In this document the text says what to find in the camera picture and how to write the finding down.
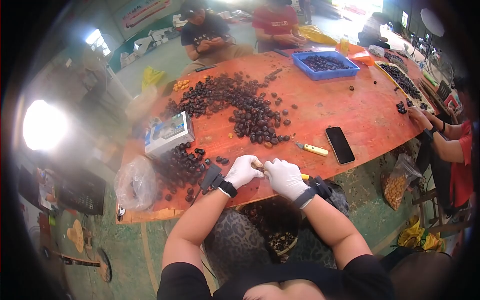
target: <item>fan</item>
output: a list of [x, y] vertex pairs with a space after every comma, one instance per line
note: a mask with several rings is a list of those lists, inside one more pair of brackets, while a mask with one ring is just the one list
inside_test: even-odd
[[108, 62], [113, 57], [113, 53], [119, 47], [119, 44], [111, 35], [102, 34], [93, 43], [86, 44], [83, 55], [83, 63], [85, 68], [91, 71], [106, 70], [112, 78], [112, 81], [120, 88], [125, 97], [132, 101], [132, 96], [123, 86], [120, 80], [110, 68]]

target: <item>window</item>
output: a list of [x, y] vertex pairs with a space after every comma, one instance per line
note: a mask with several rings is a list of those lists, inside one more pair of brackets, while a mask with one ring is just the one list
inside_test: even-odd
[[85, 42], [89, 44], [92, 47], [92, 50], [95, 50], [97, 47], [102, 47], [103, 48], [103, 55], [107, 56], [111, 51], [108, 48], [107, 43], [105, 43], [105, 40], [102, 37], [102, 34], [100, 33], [100, 30], [95, 29], [94, 32], [92, 32], [91, 35], [89, 35]]
[[408, 14], [406, 12], [402, 12], [402, 26], [407, 27], [408, 22]]

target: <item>blue tray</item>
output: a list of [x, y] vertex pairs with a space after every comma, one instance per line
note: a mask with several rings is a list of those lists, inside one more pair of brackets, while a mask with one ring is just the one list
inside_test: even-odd
[[[347, 77], [347, 76], [356, 76], [360, 68], [354, 64], [351, 60], [344, 57], [337, 51], [318, 51], [318, 52], [302, 52], [302, 53], [293, 53], [293, 63], [300, 68], [307, 76], [312, 80], [321, 80], [321, 79], [331, 79], [337, 77]], [[346, 66], [353, 67], [353, 69], [340, 69], [340, 70], [328, 70], [328, 71], [319, 71], [314, 72], [310, 69], [309, 66], [304, 64], [301, 60], [309, 57], [310, 55], [314, 56], [331, 56], [339, 61], [343, 61]]]

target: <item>bottle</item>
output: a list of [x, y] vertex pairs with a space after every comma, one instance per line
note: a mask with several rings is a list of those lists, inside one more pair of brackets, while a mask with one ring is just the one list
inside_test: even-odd
[[344, 56], [347, 56], [349, 46], [350, 41], [348, 40], [348, 36], [343, 35], [343, 38], [340, 39], [340, 53], [342, 53]]

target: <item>red wooden table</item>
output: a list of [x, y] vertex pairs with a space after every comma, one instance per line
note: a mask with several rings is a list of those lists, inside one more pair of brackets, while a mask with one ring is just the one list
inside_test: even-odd
[[[404, 59], [404, 61], [409, 68], [408, 74], [411, 79], [423, 77], [415, 62], [410, 59]], [[263, 144], [251, 144], [248, 137], [239, 139], [234, 134], [234, 123], [228, 121], [228, 118], [233, 115], [234, 107], [229, 107], [211, 117], [193, 118], [196, 140], [192, 143], [191, 151], [194, 148], [203, 148], [206, 151], [204, 158], [211, 158], [213, 161], [217, 156], [229, 158], [230, 163], [227, 166], [221, 166], [224, 175], [227, 174], [236, 157], [250, 154], [258, 156], [261, 162], [271, 161], [276, 157], [284, 159], [298, 165], [304, 174], [329, 178], [366, 163], [418, 135], [420, 128], [412, 124], [407, 114], [402, 115], [397, 112], [396, 104], [405, 101], [405, 97], [400, 92], [394, 91], [394, 83], [375, 66], [368, 67], [361, 63], [357, 65], [360, 71], [355, 77], [312, 81], [293, 65], [292, 58], [267, 52], [225, 61], [217, 64], [216, 68], [181, 78], [182, 80], [190, 79], [190, 85], [194, 86], [196, 82], [204, 81], [203, 77], [206, 75], [218, 77], [221, 73], [228, 72], [232, 77], [234, 72], [243, 71], [244, 80], [248, 80], [245, 78], [248, 74], [251, 80], [257, 79], [263, 82], [267, 74], [282, 68], [283, 71], [277, 74], [277, 79], [271, 81], [267, 88], [260, 88], [257, 95], [266, 92], [265, 100], [272, 101], [271, 109], [273, 111], [288, 109], [289, 114], [286, 117], [282, 115], [282, 121], [291, 120], [291, 125], [284, 126], [282, 123], [276, 132], [277, 135], [289, 134], [292, 139], [279, 143], [273, 149], [267, 149]], [[278, 107], [273, 103], [271, 92], [278, 93], [278, 97], [283, 99]], [[179, 103], [181, 95], [180, 91], [172, 92], [169, 97]], [[159, 96], [152, 107], [152, 116], [158, 116], [163, 111], [167, 98]], [[298, 109], [292, 109], [292, 104], [297, 104]], [[339, 126], [343, 130], [355, 155], [354, 162], [346, 165], [340, 165], [337, 162], [325, 136], [325, 129], [328, 126]], [[229, 133], [233, 133], [233, 138], [228, 137]], [[330, 153], [327, 157], [319, 156], [300, 150], [295, 142], [322, 147]], [[136, 155], [143, 154], [143, 139], [128, 140], [122, 165], [132, 161]], [[189, 184], [184, 190], [178, 189], [178, 193], [170, 202], [157, 201], [153, 212], [127, 210], [120, 223], [178, 217], [190, 206], [185, 201], [188, 187], [190, 187]], [[249, 184], [238, 189], [237, 197], [231, 199], [227, 207], [259, 201], [275, 194], [267, 179], [253, 179]]]

